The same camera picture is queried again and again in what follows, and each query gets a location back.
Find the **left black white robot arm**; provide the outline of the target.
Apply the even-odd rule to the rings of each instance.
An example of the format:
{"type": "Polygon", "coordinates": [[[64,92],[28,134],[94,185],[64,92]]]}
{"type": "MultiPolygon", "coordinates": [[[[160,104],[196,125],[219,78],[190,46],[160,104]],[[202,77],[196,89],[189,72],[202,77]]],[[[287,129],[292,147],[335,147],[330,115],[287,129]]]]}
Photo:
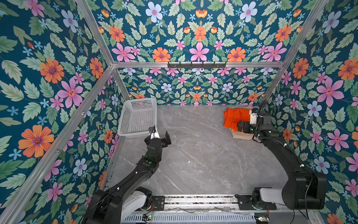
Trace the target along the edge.
{"type": "Polygon", "coordinates": [[[157,171],[163,148],[172,142],[168,132],[164,138],[160,138],[155,127],[151,127],[145,143],[147,152],[134,170],[113,187],[106,191],[98,190],[92,196],[83,224],[120,224],[124,218],[145,205],[148,196],[140,191],[140,186],[157,171]]]}

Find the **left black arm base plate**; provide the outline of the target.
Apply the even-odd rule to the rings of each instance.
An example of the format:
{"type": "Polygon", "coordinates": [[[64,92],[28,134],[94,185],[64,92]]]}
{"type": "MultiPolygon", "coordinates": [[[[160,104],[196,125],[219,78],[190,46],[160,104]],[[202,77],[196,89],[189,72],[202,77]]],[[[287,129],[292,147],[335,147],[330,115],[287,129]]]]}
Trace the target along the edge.
{"type": "Polygon", "coordinates": [[[150,198],[150,211],[163,211],[165,202],[165,196],[152,196],[150,198]]]}

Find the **beige drawstring shorts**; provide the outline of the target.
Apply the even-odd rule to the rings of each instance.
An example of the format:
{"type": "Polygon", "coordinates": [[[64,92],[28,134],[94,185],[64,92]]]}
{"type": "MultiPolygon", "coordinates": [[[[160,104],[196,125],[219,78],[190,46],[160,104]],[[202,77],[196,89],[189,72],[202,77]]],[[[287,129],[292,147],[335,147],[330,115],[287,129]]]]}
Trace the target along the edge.
{"type": "Polygon", "coordinates": [[[243,133],[243,132],[235,132],[233,129],[229,129],[232,133],[234,139],[241,139],[241,140],[251,140],[253,138],[253,134],[250,133],[243,133]]]}

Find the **orange shorts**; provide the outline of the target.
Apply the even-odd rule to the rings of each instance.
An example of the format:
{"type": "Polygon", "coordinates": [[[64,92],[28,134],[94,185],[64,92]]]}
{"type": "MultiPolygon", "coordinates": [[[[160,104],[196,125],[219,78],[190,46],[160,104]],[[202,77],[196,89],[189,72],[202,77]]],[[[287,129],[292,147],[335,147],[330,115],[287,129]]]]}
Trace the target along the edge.
{"type": "Polygon", "coordinates": [[[242,132],[242,128],[238,128],[240,122],[250,123],[250,109],[244,108],[227,108],[224,112],[224,127],[231,128],[234,132],[242,132]]]}

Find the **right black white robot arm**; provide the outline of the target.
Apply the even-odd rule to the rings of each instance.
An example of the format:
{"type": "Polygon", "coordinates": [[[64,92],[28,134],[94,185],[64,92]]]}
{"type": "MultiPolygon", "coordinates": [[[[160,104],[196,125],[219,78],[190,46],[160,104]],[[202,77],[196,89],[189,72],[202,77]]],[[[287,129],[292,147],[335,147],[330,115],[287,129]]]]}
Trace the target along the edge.
{"type": "Polygon", "coordinates": [[[256,187],[251,198],[253,206],[261,207],[272,203],[285,205],[291,210],[324,208],[327,184],[325,175],[306,167],[281,133],[266,122],[259,125],[241,121],[237,127],[243,133],[252,134],[252,140],[269,149],[288,176],[288,181],[282,189],[256,187]]]}

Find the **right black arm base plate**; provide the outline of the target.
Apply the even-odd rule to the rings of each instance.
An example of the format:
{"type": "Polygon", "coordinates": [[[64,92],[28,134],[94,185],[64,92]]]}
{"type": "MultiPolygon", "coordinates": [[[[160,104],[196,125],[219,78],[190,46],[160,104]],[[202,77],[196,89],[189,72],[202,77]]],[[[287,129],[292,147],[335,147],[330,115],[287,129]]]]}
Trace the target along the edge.
{"type": "Polygon", "coordinates": [[[277,210],[274,203],[261,201],[259,197],[251,195],[235,195],[240,210],[277,210]]]}

